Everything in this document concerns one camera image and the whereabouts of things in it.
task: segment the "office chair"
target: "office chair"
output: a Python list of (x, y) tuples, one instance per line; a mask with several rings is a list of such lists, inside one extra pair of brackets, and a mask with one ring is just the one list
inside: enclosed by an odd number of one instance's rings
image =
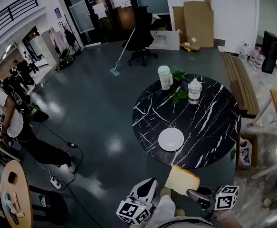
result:
[(155, 58), (158, 58), (157, 54), (151, 53), (149, 49), (146, 49), (146, 47), (150, 46), (154, 41), (150, 33), (153, 16), (151, 13), (147, 12), (146, 7), (136, 8), (134, 14), (136, 22), (135, 32), (125, 49), (135, 51), (132, 53), (129, 65), (131, 65), (133, 60), (141, 57), (143, 59), (143, 66), (145, 67), (145, 56), (154, 56)]

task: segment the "cup handle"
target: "cup handle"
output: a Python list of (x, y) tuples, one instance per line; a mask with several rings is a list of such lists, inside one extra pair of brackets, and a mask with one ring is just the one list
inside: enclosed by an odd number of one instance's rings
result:
[(172, 74), (169, 74), (169, 82), (170, 82), (170, 85), (173, 85), (173, 76), (172, 76)]

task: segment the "white plate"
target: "white plate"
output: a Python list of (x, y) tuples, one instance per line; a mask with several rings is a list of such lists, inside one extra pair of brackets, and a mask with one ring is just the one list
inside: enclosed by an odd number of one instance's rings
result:
[(158, 143), (163, 150), (176, 151), (184, 143), (184, 135), (177, 128), (167, 128), (158, 136)]

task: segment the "black and white marker cube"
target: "black and white marker cube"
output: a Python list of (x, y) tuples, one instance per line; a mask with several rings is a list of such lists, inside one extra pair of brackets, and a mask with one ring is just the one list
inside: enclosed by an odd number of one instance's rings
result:
[(214, 210), (231, 209), (238, 199), (238, 186), (225, 186), (216, 196)]
[(149, 217), (150, 212), (146, 206), (121, 201), (116, 215), (125, 222), (139, 225)]

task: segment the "marble tabletop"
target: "marble tabletop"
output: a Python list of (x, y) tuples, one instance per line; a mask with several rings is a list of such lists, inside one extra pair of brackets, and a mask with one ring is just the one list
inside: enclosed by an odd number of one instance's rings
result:
[[(179, 87), (188, 90), (188, 82), (175, 81), (169, 90), (162, 90), (160, 81), (150, 85), (139, 96), (132, 115), (135, 136), (142, 148), (153, 158), (185, 169), (210, 165), (226, 155), (234, 146), (240, 132), (239, 107), (228, 89), (215, 80), (201, 75), (187, 74), (202, 84), (198, 105), (187, 99), (172, 104)], [(163, 150), (158, 144), (159, 134), (174, 127), (184, 135), (184, 143), (174, 152)]]

